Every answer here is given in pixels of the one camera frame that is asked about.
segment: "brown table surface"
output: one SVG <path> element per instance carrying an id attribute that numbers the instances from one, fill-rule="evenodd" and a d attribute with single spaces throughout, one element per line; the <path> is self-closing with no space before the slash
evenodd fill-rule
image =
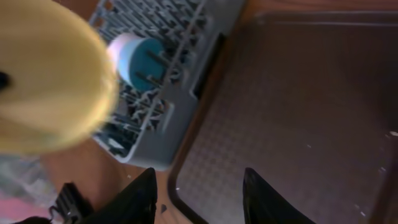
<path id="1" fill-rule="evenodd" d="M 91 16 L 98 0 L 54 0 L 76 12 L 84 19 Z M 397 10 L 398 1 L 391 0 L 247 0 L 246 7 L 236 25 L 238 30 L 258 12 L 264 11 L 319 11 L 319 10 Z M 212 69 L 205 87 L 199 109 L 191 123 L 188 134 L 176 156 L 176 161 L 184 160 L 204 114 L 213 98 L 220 70 L 228 56 L 234 41 L 234 34 L 226 41 L 217 62 Z M 65 182 L 74 182 L 81 194 L 94 207 L 99 209 L 106 205 L 118 192 L 122 191 L 144 169 L 120 164 L 103 151 L 92 139 L 70 149 L 53 152 L 42 156 L 50 179 L 57 190 Z M 167 211 L 160 214 L 157 209 L 155 223 L 190 223 L 170 201 L 167 193 L 167 181 L 170 171 L 157 172 L 158 204 L 167 206 Z"/>

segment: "textured mat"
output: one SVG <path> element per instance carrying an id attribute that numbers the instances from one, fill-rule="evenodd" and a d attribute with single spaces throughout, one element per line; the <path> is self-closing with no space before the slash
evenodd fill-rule
<path id="1" fill-rule="evenodd" d="M 397 95 L 391 20 L 264 15 L 241 30 L 178 196 L 209 223 L 244 223 L 243 174 L 252 167 L 317 223 L 366 221 L 396 138 L 383 112 Z"/>

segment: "dish rack tray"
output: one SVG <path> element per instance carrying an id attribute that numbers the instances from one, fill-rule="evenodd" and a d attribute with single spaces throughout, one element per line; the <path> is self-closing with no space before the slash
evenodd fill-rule
<path id="1" fill-rule="evenodd" d="M 228 36 L 244 0 L 101 0 L 90 24 L 109 43 L 122 33 L 160 40 L 152 55 L 165 67 L 154 89 L 120 81 L 119 105 L 93 139 L 119 162 L 166 170 L 198 106 L 195 94 L 220 37 Z"/>

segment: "cream-colored bowl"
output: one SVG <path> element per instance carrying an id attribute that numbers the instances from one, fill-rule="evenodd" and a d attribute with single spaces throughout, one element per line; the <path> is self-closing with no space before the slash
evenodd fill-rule
<path id="1" fill-rule="evenodd" d="M 0 0 L 0 152 L 62 149 L 98 128 L 117 98 L 101 37 L 51 0 Z"/>

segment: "dish rack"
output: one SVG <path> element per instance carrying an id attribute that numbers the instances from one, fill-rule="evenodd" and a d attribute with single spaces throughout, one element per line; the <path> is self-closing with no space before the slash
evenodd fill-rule
<path id="1" fill-rule="evenodd" d="M 160 40 L 151 57 L 165 68 L 150 91 L 119 81 L 119 104 L 93 139 L 119 162 L 166 170 L 198 106 L 198 89 L 220 36 L 227 36 L 244 0 L 101 0 L 90 24 L 109 43 L 119 34 Z"/>

